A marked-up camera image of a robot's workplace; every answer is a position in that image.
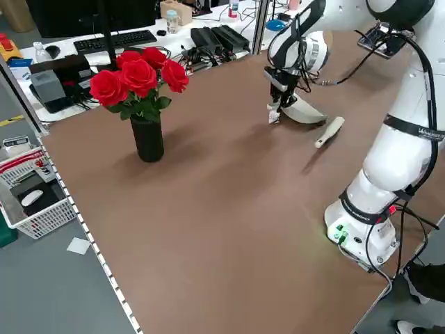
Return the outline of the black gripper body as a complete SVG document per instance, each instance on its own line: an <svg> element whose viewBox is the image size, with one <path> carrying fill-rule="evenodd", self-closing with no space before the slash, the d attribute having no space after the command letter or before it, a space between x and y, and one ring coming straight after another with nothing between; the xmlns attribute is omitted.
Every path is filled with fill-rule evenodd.
<svg viewBox="0 0 445 334"><path fill-rule="evenodd" d="M414 36L414 31L411 30L392 30L386 34L385 43L384 43L384 55L385 56L394 56L397 54L406 44L406 41L402 38L397 38L397 34L405 35L409 38Z"/></svg>
<svg viewBox="0 0 445 334"><path fill-rule="evenodd" d="M272 91L294 90L300 80L300 76L289 74L273 67L265 67L264 75L270 82Z"/></svg>

